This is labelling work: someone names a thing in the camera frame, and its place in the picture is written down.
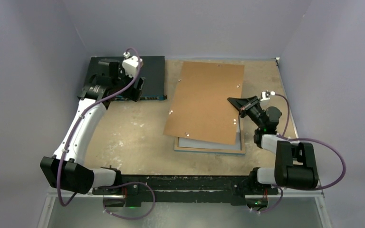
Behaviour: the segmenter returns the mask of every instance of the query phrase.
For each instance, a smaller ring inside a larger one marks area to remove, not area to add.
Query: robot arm
[[[137,76],[138,57],[124,53],[125,60],[120,64],[113,59],[101,59],[89,67],[95,67],[93,75],[87,75],[85,85],[80,93],[79,106],[74,120],[59,147],[52,157],[43,157],[40,167],[51,187],[57,187],[57,173],[59,159],[64,150],[64,144],[71,135],[74,125],[81,117],[81,113],[96,101],[107,97],[129,84]],[[138,101],[142,94],[144,78],[140,78],[137,87],[130,87],[120,95],[126,99]],[[115,182],[116,169],[100,168],[87,169],[83,166],[90,139],[101,117],[106,112],[110,101],[98,103],[85,114],[73,134],[69,148],[61,167],[61,189],[86,194],[91,188],[110,186]]]
[[[255,168],[257,181],[261,184],[279,185],[295,189],[314,189],[318,184],[318,172],[313,144],[289,141],[277,135],[276,127],[282,116],[280,110],[270,106],[263,110],[261,104],[268,102],[274,92],[262,92],[261,99],[228,98],[239,111],[240,117],[249,116],[258,126],[254,132],[254,143],[276,155],[275,168]]]

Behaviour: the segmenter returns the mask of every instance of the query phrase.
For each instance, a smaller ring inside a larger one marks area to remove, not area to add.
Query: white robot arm
[[[125,85],[137,77],[138,70],[143,65],[142,59],[138,61],[139,58],[137,56],[124,53],[124,57],[125,60],[122,64],[113,59],[100,59],[94,64],[97,71],[93,75],[87,75],[86,83],[78,96],[80,100],[75,118],[64,140],[54,151],[51,158],[44,157],[40,163],[41,169],[51,187],[57,187],[57,173],[59,169],[62,169],[60,183],[63,190],[85,194],[91,188],[114,184],[116,170],[109,168],[90,170],[85,168],[83,164],[87,147],[95,128],[110,103],[110,101],[98,101],[124,89]],[[120,95],[124,98],[138,101],[142,93],[143,84],[144,79],[140,78],[137,88],[132,86]],[[94,106],[82,116],[83,111],[92,105]],[[72,134],[72,130],[77,123],[77,128]],[[68,144],[69,147],[63,159],[63,165],[59,167],[60,158],[69,137],[71,137]]]

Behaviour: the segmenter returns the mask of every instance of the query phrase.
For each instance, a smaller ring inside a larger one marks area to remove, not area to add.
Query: cardboard sheet
[[[244,66],[184,62],[164,134],[235,144],[237,110],[228,97],[241,97]]]

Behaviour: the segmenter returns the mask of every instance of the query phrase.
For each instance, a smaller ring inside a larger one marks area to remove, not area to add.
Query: wooden tabletop
[[[284,94],[275,61],[197,60],[245,66],[242,97],[259,96],[262,91]],[[174,137],[163,135],[182,60],[166,60],[165,101],[115,101],[100,120],[86,154],[88,168],[118,168],[124,174],[248,175],[254,167],[273,167],[275,155],[253,142],[257,128],[250,118],[243,119],[245,155],[175,152]],[[281,110],[278,132],[282,133],[287,106],[273,96],[269,105]],[[290,121],[286,136],[295,137]]]

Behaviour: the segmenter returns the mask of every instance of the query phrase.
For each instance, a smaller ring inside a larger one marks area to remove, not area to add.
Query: white wall
[[[62,1],[0,0],[0,227],[37,225],[87,63]]]
[[[334,227],[365,227],[365,0],[313,0],[279,68],[299,135],[346,160],[344,180],[325,190]],[[316,156],[327,184],[340,162],[325,150]]]
[[[64,0],[91,55],[273,58],[311,0]]]

